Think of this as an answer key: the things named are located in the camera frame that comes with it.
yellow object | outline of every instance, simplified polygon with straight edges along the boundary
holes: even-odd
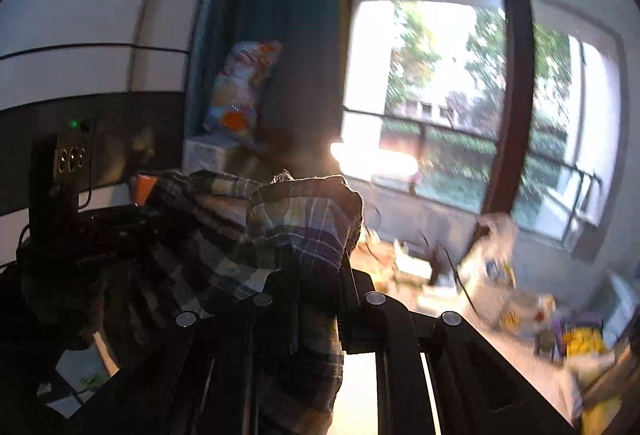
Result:
[[[562,339],[566,343],[567,357],[591,354],[591,352],[602,354],[607,351],[600,332],[588,327],[570,330],[562,336]]]
[[[582,435],[600,435],[620,410],[622,401],[613,397],[582,413]]]

camera lens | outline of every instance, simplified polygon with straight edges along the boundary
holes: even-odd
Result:
[[[69,171],[71,173],[78,167],[78,148],[75,146],[69,152]]]
[[[68,153],[66,151],[66,148],[64,150],[62,150],[62,152],[60,152],[60,154],[58,155],[58,171],[60,173],[62,173],[63,171],[66,170],[66,166],[68,164]]]

window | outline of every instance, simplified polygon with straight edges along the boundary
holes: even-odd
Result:
[[[536,15],[553,23],[547,17],[552,11],[558,12],[536,5]],[[372,40],[376,26],[392,31]],[[377,63],[375,82],[370,62],[351,62],[342,137],[413,155],[418,173],[360,178],[481,211],[502,122],[504,29],[501,9],[414,0],[361,3],[352,48],[362,48],[360,57],[386,60]],[[522,228],[564,241],[602,212],[617,152],[618,68],[611,48],[600,52],[542,24],[534,25],[534,44],[529,149],[512,214]],[[367,89],[358,70],[366,73]],[[367,120],[376,120],[375,126]],[[597,130],[610,134],[604,138]]]

snack bag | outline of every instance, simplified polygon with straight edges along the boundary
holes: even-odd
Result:
[[[234,45],[214,81],[202,124],[205,130],[223,130],[243,144],[253,142],[260,90],[280,50],[277,41],[242,41]]]

plaid shirt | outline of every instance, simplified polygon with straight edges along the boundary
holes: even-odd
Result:
[[[214,198],[246,202],[246,226],[220,214]],[[206,317],[221,295],[260,291],[271,272],[300,275],[295,351],[262,372],[261,434],[325,433],[342,382],[335,321],[338,268],[360,234],[362,200],[341,176],[261,184],[229,174],[161,175],[146,204],[171,216],[184,234],[152,249],[146,270],[129,274],[122,311],[137,344],[180,310]]]

